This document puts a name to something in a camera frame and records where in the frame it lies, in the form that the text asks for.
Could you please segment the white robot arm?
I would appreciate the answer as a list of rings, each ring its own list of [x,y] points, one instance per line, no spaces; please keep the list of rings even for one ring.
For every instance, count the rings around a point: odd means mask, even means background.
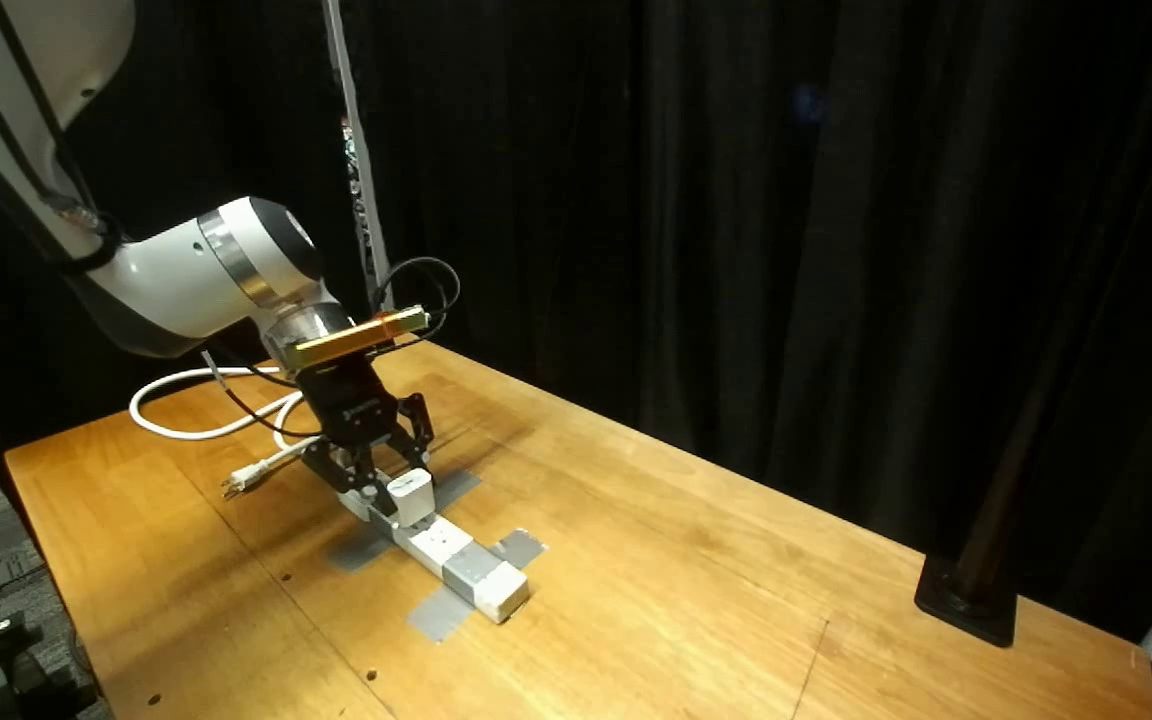
[[[331,0],[0,0],[0,457],[124,359],[363,319]]]

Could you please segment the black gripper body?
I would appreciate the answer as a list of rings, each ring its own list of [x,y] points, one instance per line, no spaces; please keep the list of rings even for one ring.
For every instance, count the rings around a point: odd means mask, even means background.
[[[413,443],[399,426],[399,402],[382,386],[363,355],[345,355],[295,375],[303,402],[314,404],[319,433],[341,450],[368,450],[394,442]]]

